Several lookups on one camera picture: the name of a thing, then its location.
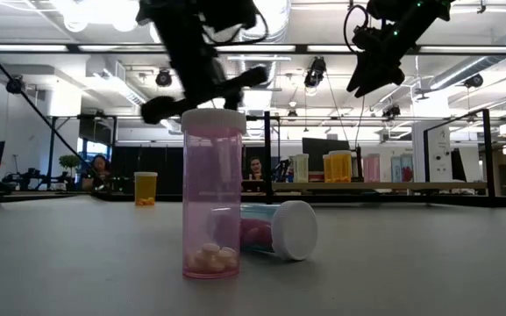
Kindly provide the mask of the tall pink pill bottle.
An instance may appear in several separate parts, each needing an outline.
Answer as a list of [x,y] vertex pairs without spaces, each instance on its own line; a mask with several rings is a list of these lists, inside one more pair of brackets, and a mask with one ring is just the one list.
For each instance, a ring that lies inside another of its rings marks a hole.
[[183,275],[239,273],[244,114],[195,109],[182,115]]

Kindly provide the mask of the small pink pill bottle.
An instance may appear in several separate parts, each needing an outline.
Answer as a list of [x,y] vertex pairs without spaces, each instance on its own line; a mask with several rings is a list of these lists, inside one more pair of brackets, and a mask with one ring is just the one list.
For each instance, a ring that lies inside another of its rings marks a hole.
[[381,172],[379,154],[368,154],[363,157],[363,176],[366,183],[380,182]]

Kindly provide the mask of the large black monitor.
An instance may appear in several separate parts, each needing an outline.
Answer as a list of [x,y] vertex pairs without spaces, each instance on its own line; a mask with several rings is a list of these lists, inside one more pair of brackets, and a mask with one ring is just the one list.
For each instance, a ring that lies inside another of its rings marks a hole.
[[350,145],[347,140],[302,138],[303,153],[309,156],[309,171],[319,172],[324,170],[324,154],[349,149]]

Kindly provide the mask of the wide blue bottle red pills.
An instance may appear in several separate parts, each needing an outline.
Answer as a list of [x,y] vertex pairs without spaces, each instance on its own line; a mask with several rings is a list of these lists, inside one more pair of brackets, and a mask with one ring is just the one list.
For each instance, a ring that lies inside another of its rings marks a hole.
[[317,245],[317,216],[301,200],[241,207],[240,248],[303,261]]

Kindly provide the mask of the black metal shelf frame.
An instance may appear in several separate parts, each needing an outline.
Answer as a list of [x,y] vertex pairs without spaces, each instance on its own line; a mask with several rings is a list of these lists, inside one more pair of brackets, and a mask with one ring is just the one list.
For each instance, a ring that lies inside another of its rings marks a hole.
[[429,149],[429,132],[440,128],[442,126],[450,125],[453,122],[460,121],[463,119],[476,119],[478,115],[481,115],[481,122],[483,126],[483,139],[484,139],[484,160],[483,166],[486,168],[486,176],[487,176],[487,189],[485,198],[488,201],[488,205],[494,205],[496,193],[495,193],[495,178],[494,178],[494,166],[493,166],[493,148],[492,148],[492,137],[491,137],[491,125],[490,125],[490,116],[489,110],[484,108],[481,110],[469,111],[468,113],[455,117],[449,118],[443,123],[437,124],[435,126],[431,126],[425,130],[424,133],[424,178],[427,183],[431,181],[431,171],[430,171],[430,149]]

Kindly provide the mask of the large orange pill bottle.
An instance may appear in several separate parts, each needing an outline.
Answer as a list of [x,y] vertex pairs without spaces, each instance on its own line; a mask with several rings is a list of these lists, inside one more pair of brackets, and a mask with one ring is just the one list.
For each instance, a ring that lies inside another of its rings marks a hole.
[[331,181],[333,183],[350,183],[352,181],[352,152],[336,150],[329,153],[331,163]]

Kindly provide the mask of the silver ceiling duct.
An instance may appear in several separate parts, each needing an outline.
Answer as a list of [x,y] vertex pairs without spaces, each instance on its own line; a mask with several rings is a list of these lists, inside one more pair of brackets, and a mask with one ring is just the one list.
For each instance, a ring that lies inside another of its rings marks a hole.
[[[284,42],[289,26],[291,0],[253,0],[261,16],[257,16],[257,25],[244,30],[239,41],[258,40],[265,36],[261,44],[281,44]],[[244,111],[267,111],[271,105],[276,71],[280,62],[277,55],[239,55],[239,71],[263,66],[267,80],[243,93],[241,108]]]

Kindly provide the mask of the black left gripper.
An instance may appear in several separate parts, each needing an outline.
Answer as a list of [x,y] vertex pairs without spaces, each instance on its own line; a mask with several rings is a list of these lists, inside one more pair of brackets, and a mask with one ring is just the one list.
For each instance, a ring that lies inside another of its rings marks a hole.
[[242,89],[267,80],[263,66],[250,68],[232,79],[226,78],[217,59],[217,50],[204,41],[202,32],[197,29],[160,26],[158,33],[183,88],[183,97],[159,96],[142,104],[140,116],[147,124],[158,124],[219,97],[224,99],[226,110],[237,110],[243,100]]

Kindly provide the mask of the blue bottle white pills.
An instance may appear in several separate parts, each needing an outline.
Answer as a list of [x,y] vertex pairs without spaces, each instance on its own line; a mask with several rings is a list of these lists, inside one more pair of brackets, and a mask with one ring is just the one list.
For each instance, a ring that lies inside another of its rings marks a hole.
[[391,181],[401,183],[403,181],[402,159],[400,156],[392,156],[391,163]]

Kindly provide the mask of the person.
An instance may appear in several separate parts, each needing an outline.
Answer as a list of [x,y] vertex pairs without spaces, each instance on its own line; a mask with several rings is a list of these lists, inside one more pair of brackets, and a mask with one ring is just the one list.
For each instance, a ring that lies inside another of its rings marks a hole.
[[246,176],[246,180],[261,181],[262,179],[262,162],[259,157],[252,157],[249,160],[249,173]]
[[82,175],[82,190],[105,191],[110,188],[110,164],[102,154],[97,154],[90,163],[90,169]]

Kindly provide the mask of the black upright post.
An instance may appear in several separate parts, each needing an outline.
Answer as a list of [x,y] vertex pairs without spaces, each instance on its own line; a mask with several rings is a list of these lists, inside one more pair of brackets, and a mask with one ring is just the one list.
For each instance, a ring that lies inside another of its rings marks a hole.
[[265,186],[265,203],[272,204],[274,196],[272,188],[272,169],[271,169],[271,116],[269,111],[264,112],[264,148],[265,148],[265,164],[263,165],[263,180]]

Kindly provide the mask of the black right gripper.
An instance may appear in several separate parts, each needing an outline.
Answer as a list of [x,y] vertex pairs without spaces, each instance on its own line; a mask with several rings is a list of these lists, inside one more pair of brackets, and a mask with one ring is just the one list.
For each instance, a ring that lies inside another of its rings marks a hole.
[[360,64],[354,70],[346,90],[355,97],[388,84],[400,85],[405,74],[399,69],[401,58],[411,50],[428,29],[425,12],[368,12],[362,26],[383,31],[380,52],[360,52]]

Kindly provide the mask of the large pale green pill bottle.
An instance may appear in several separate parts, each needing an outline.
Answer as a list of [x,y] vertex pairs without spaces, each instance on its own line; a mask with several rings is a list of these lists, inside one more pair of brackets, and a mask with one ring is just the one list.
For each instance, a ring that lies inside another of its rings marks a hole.
[[294,182],[307,183],[309,181],[309,155],[298,154],[293,159]]

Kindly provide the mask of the black background frame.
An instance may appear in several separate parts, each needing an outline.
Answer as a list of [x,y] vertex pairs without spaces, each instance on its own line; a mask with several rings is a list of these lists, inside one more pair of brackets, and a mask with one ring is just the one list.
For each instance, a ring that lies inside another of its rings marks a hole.
[[112,151],[118,138],[118,117],[111,115],[78,114],[74,116],[47,116],[49,122],[59,131],[72,126],[74,135],[94,143],[104,144]]

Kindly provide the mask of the black overhead station frame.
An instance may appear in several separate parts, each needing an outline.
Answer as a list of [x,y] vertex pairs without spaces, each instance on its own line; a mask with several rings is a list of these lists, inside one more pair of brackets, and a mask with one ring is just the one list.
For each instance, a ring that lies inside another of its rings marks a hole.
[[[306,44],[254,44],[219,47],[221,54],[341,54],[351,53],[345,45],[306,45]],[[48,44],[48,43],[0,43],[0,54],[164,54],[167,49],[161,44]],[[506,56],[506,46],[455,46],[424,45],[416,46],[408,55],[448,55],[448,56]]]

